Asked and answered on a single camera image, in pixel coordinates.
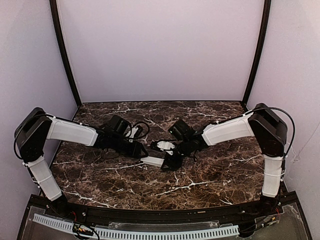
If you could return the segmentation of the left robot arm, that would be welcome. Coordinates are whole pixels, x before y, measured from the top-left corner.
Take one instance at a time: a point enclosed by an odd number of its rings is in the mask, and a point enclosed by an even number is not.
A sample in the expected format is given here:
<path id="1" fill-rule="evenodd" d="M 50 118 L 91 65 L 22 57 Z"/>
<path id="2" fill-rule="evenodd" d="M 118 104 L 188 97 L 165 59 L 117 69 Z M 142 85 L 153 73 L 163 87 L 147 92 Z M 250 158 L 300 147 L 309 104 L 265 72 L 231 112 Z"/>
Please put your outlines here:
<path id="1" fill-rule="evenodd" d="M 138 138 L 133 126 L 118 115 L 114 115 L 99 128 L 56 117 L 36 107 L 15 130 L 13 150 L 49 201 L 65 201 L 66 198 L 44 158 L 47 140 L 112 149 L 134 159 L 148 157 L 147 150 L 138 142 Z"/>

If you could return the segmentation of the white remote control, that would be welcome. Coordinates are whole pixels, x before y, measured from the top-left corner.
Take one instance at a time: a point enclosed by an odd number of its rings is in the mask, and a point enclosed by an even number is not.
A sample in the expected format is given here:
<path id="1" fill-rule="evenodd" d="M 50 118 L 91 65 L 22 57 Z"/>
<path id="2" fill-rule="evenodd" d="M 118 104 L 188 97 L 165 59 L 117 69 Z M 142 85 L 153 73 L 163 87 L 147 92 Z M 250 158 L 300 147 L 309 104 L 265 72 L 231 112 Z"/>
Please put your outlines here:
<path id="1" fill-rule="evenodd" d="M 163 165 L 164 159 L 158 158 L 158 157 L 147 156 L 147 157 L 142 157 L 140 159 L 140 161 L 146 165 L 151 165 L 151 166 L 155 166 L 155 167 L 160 168 Z"/>

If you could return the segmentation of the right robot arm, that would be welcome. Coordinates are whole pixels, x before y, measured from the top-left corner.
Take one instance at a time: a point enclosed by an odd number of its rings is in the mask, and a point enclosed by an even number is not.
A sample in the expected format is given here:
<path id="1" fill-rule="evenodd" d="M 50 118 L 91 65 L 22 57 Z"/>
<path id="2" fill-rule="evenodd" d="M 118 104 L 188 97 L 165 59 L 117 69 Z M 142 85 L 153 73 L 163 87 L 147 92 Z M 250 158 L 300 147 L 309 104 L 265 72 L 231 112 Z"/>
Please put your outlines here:
<path id="1" fill-rule="evenodd" d="M 223 159 L 217 155 L 227 154 L 229 147 L 245 138 L 255 138 L 264 159 L 263 185 L 257 206 L 245 210 L 244 214 L 256 216 L 272 213 L 280 202 L 285 158 L 290 150 L 285 147 L 288 127 L 276 115 L 276 111 L 276 107 L 259 103 L 242 115 L 223 120 L 205 120 L 203 115 L 190 115 L 187 121 L 179 118 L 168 130 L 174 137 L 172 146 L 166 146 L 169 140 L 159 140 L 156 143 L 160 150 L 166 152 L 161 169 L 177 171 L 183 166 L 186 157 L 197 161 L 196 153 L 204 150 L 204 172 L 200 169 L 195 169 L 194 172 L 204 175 L 204 183 L 213 184 L 216 188 L 200 190 L 200 196 L 197 197 L 199 203 L 195 207 L 216 207 L 217 199 L 221 197 L 242 203 L 242 199 L 255 186 L 251 170 L 242 169 L 241 173 L 232 176 L 234 171 L 224 168 Z"/>

